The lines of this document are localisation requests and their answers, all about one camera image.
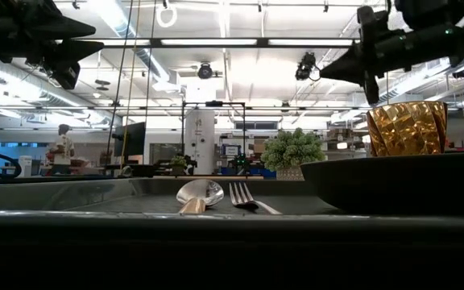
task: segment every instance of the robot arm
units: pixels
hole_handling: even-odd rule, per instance
[[[369,6],[358,9],[360,43],[321,70],[321,77],[357,83],[364,88],[369,104],[379,102],[375,77],[414,64],[448,56],[452,67],[464,59],[464,1],[396,0],[396,9],[413,31],[389,30],[389,11],[374,12]]]

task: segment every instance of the dark bowl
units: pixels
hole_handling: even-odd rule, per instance
[[[464,215],[464,153],[301,165],[325,202],[349,213]]]

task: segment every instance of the potted plant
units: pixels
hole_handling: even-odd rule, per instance
[[[184,175],[184,169],[187,166],[185,158],[180,155],[176,155],[171,159],[171,175]]]
[[[277,180],[303,180],[301,164],[325,160],[320,139],[314,133],[304,134],[301,128],[294,133],[281,130],[265,144],[261,160],[265,168],[277,172]]]

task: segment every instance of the monitor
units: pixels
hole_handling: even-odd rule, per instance
[[[130,155],[142,155],[144,154],[144,138],[146,136],[145,123],[135,123],[128,126],[119,126],[116,127],[115,133],[112,134],[114,138],[114,156],[119,157],[122,155],[123,144],[125,142],[125,131],[127,134],[126,137],[126,148],[123,156],[125,161],[128,160]]]

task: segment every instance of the person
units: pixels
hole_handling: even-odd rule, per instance
[[[74,156],[73,141],[66,135],[69,131],[69,126],[61,124],[58,126],[58,139],[56,146],[50,149],[50,152],[55,155],[53,160],[53,174],[70,174],[69,167],[71,166],[71,157]]]

